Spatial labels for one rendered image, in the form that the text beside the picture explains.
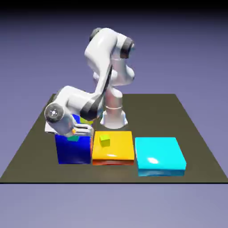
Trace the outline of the large cyan box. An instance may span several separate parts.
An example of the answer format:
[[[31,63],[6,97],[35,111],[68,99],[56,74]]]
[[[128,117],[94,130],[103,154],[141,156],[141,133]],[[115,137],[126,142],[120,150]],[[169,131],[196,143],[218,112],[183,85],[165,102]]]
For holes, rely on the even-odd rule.
[[[138,176],[183,176],[186,160],[175,137],[136,137]]]

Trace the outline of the large blue box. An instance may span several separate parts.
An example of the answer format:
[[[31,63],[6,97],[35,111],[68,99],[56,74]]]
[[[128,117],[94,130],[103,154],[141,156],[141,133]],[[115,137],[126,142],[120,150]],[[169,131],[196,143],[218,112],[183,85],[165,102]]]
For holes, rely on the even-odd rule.
[[[92,137],[80,136],[77,142],[71,142],[67,137],[56,134],[55,142],[59,164],[90,164]]]

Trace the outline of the small yellow-green cube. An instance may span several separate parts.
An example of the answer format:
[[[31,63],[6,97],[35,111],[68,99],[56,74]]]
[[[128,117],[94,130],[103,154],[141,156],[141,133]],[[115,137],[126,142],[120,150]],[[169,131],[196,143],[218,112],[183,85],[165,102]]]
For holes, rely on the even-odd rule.
[[[100,135],[99,142],[102,147],[109,147],[110,146],[110,136],[108,134]]]
[[[88,121],[88,120],[85,120],[84,118],[80,117],[80,123],[81,124],[92,125],[93,124],[93,121]]]

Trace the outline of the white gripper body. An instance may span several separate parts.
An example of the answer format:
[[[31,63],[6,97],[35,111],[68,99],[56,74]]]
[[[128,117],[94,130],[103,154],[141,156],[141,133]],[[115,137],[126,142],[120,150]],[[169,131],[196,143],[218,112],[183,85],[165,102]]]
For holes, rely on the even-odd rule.
[[[65,137],[72,137],[72,136],[89,136],[93,137],[94,129],[91,125],[88,124],[75,124],[74,128],[67,134],[60,134],[59,132],[55,131],[47,122],[45,123],[45,133],[49,134],[58,134]]]

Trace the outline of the large yellow box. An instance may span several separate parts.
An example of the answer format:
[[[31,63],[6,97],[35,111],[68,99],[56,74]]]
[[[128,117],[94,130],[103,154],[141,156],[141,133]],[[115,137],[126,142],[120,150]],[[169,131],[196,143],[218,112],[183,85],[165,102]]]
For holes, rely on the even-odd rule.
[[[102,147],[99,136],[108,134],[110,146]],[[134,146],[131,131],[96,131],[94,136],[93,165],[133,165]]]

